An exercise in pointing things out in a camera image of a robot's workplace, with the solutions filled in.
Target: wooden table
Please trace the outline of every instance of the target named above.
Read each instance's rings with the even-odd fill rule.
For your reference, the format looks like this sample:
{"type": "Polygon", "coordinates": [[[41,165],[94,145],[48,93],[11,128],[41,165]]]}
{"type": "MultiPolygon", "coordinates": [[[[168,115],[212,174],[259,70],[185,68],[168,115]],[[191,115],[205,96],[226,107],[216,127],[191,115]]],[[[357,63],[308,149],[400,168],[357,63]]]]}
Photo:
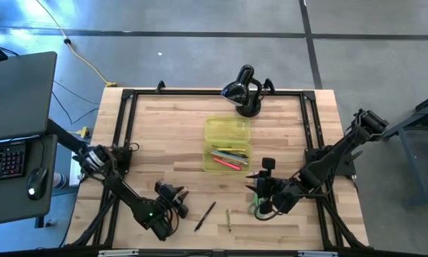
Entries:
{"type": "MultiPolygon", "coordinates": [[[[122,88],[104,90],[92,145],[110,146],[122,88]]],[[[342,127],[332,90],[316,90],[317,107],[325,144],[334,144],[342,137],[342,127]]],[[[161,242],[151,230],[145,231],[132,216],[129,207],[120,204],[114,248],[185,248],[185,249],[254,249],[294,250],[322,249],[317,209],[313,200],[302,199],[288,215],[270,221],[258,221],[247,213],[253,193],[244,185],[243,175],[224,175],[203,171],[201,153],[204,121],[208,116],[238,116],[234,106],[220,96],[139,96],[131,142],[141,148],[133,153],[126,182],[141,196],[156,197],[156,181],[186,186],[185,199],[189,215],[180,221],[178,231],[161,242]],[[213,201],[216,206],[200,230],[194,227],[213,201]],[[227,228],[225,211],[232,211],[232,232],[227,228]]],[[[128,117],[124,117],[121,139],[128,117]]],[[[252,168],[261,168],[263,157],[277,161],[273,176],[289,178],[304,165],[306,146],[302,115],[297,97],[268,96],[260,114],[251,119],[253,146],[252,168]]],[[[80,186],[67,243],[75,241],[95,217],[102,186],[86,180],[80,186]]],[[[362,242],[367,244],[362,212],[355,187],[345,178],[336,178],[335,199],[339,215],[362,242]]],[[[109,217],[106,217],[104,240],[109,217]]],[[[330,238],[334,241],[332,222],[330,238]]]]}

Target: gray floor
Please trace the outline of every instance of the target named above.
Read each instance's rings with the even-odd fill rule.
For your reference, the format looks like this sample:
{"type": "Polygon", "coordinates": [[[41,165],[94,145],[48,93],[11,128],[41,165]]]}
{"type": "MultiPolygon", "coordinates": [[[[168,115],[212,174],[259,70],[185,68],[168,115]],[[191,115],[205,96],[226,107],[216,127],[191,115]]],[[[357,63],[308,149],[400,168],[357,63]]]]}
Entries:
{"type": "MultiPolygon", "coordinates": [[[[85,0],[42,1],[68,29],[102,31],[196,31],[303,33],[297,0],[85,0]]],[[[428,34],[428,0],[306,0],[312,32],[319,34],[428,34]]],[[[20,54],[56,51],[56,80],[92,101],[104,83],[76,59],[60,36],[34,36],[54,28],[33,0],[0,0],[0,46],[20,54]]],[[[304,39],[71,36],[77,50],[110,81],[122,86],[220,87],[243,64],[277,88],[313,89],[304,39]]],[[[314,40],[322,86],[334,89],[344,128],[359,108],[395,124],[428,97],[428,41],[314,40]]],[[[54,86],[73,119],[95,105],[54,86]]],[[[70,125],[56,102],[51,117],[67,130],[94,126],[95,114],[70,125]]],[[[428,206],[403,207],[415,196],[398,138],[370,143],[356,161],[359,197],[370,245],[428,254],[428,206]]],[[[56,228],[35,231],[32,221],[0,225],[0,251],[57,247],[67,227],[73,194],[56,196],[56,228]]]]}

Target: black laptop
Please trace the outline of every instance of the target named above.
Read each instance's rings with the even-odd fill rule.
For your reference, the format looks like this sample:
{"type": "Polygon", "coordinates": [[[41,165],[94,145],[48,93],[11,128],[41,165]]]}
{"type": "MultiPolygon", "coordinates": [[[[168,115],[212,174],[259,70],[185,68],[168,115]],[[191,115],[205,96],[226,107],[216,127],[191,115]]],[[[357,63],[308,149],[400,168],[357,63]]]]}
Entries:
{"type": "Polygon", "coordinates": [[[55,52],[0,62],[0,140],[45,132],[55,64],[55,52]]]}

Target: black mouse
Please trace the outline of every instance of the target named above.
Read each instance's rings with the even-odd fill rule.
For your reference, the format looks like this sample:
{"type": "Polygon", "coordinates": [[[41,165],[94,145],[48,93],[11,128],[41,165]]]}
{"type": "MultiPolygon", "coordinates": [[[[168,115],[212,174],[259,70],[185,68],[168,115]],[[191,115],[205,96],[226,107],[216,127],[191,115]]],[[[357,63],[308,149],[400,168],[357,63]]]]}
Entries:
{"type": "Polygon", "coordinates": [[[44,196],[49,171],[46,168],[35,168],[28,177],[26,192],[31,200],[39,200],[44,196]]]}

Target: black pen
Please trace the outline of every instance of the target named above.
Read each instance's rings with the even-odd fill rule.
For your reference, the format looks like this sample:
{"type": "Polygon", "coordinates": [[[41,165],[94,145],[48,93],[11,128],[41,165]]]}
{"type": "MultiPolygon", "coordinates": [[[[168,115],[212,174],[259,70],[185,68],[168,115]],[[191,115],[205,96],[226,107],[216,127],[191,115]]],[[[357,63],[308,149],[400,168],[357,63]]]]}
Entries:
{"type": "Polygon", "coordinates": [[[196,225],[196,228],[194,228],[195,231],[197,231],[199,228],[201,228],[203,221],[206,219],[206,217],[209,215],[209,213],[212,211],[212,208],[215,206],[216,202],[213,202],[213,204],[209,207],[209,210],[207,210],[206,214],[202,217],[202,219],[199,221],[198,225],[196,225]]]}

